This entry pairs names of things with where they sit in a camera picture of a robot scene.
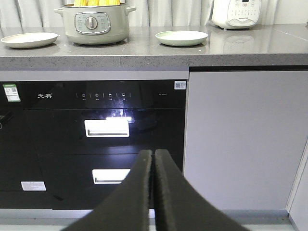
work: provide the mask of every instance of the brand logo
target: brand logo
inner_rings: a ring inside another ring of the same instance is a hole
[[[38,99],[40,99],[40,98],[51,99],[52,98],[52,93],[38,94]]]

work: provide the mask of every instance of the rice cooker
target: rice cooker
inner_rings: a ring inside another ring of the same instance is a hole
[[[212,21],[224,29],[251,28],[260,10],[261,0],[214,0]]]
[[[73,4],[54,9],[64,20],[68,40],[78,44],[96,45],[122,41],[128,37],[128,14],[136,7],[120,5],[81,6]]]

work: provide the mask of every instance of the gray cabinet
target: gray cabinet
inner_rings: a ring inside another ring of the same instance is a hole
[[[217,208],[285,210],[307,136],[307,71],[190,73],[184,175]]]

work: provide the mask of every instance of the gray countertop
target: gray countertop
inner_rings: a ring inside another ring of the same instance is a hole
[[[160,44],[155,34],[168,30],[198,30],[207,40],[192,47]],[[2,28],[0,36],[54,32],[54,44],[12,49],[0,44],[0,70],[72,70],[142,67],[308,65],[305,24],[257,25],[249,30],[208,26],[130,27],[129,37],[110,45],[85,46],[67,40],[64,28]]]

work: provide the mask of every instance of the green plate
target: green plate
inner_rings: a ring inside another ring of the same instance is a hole
[[[57,38],[58,35],[55,33],[37,32],[11,35],[2,38],[1,42],[11,48],[24,49],[46,46],[55,42]]]
[[[160,32],[155,37],[168,46],[186,47],[203,43],[208,34],[201,31],[174,30]]]

